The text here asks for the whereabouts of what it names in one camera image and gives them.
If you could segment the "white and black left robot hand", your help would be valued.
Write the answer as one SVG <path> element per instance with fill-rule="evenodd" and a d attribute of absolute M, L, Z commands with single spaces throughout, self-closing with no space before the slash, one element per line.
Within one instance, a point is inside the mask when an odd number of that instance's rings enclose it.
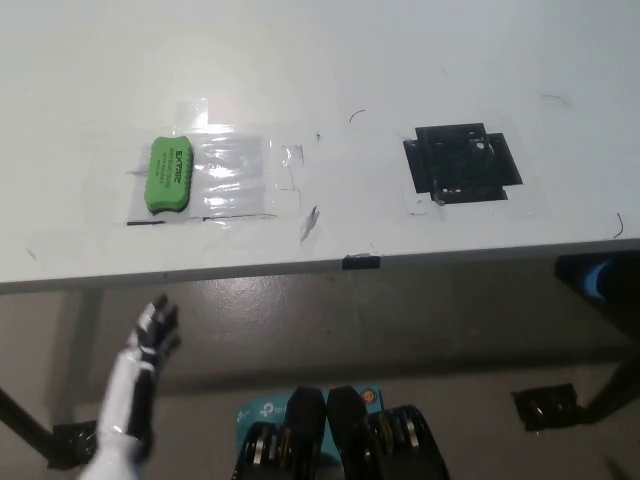
<path fill-rule="evenodd" d="M 142 310 L 116 356 L 96 428 L 96 450 L 79 477 L 139 479 L 153 448 L 161 373 L 180 345 L 178 306 L 160 295 Z"/>

